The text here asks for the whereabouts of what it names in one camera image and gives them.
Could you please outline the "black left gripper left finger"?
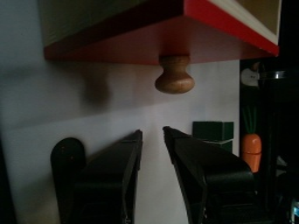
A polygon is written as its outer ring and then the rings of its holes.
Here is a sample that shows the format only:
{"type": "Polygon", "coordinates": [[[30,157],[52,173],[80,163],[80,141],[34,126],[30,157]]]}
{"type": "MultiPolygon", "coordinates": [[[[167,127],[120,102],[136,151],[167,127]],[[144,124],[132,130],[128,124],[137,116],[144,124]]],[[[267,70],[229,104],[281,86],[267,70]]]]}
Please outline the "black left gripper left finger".
{"type": "Polygon", "coordinates": [[[135,224],[141,148],[136,130],[88,163],[74,182],[70,224],[135,224]]]}

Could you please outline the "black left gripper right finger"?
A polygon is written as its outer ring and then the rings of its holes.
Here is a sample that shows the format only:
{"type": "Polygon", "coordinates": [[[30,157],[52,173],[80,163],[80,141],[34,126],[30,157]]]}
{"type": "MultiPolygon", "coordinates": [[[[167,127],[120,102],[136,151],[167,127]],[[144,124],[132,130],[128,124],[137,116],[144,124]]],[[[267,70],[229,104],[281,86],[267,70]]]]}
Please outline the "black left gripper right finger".
{"type": "Polygon", "coordinates": [[[177,129],[163,129],[189,224],[260,224],[247,163],[177,129]]]}

